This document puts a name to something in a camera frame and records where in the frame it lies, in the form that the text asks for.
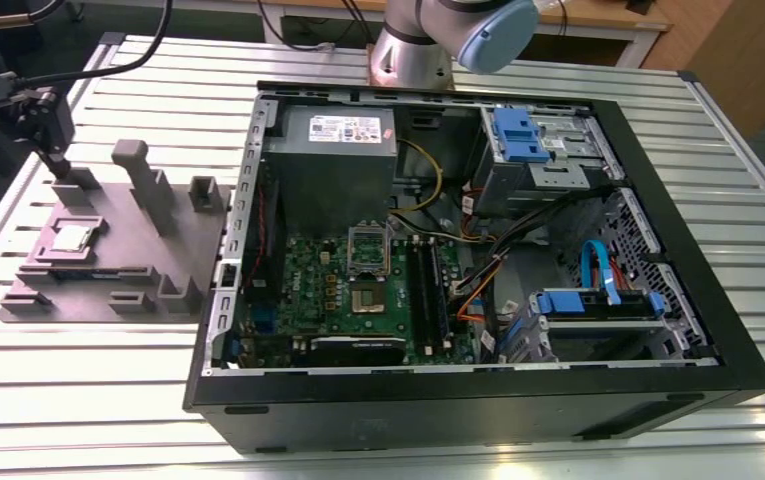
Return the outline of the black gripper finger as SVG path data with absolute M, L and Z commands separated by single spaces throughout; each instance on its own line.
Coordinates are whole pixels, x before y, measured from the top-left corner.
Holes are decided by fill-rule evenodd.
M 57 87 L 30 91 L 22 106 L 21 135 L 55 178 L 66 178 L 71 164 L 65 157 L 74 136 L 70 104 Z
M 10 137 L 0 132 L 0 175 L 15 175 L 22 166 L 19 147 Z

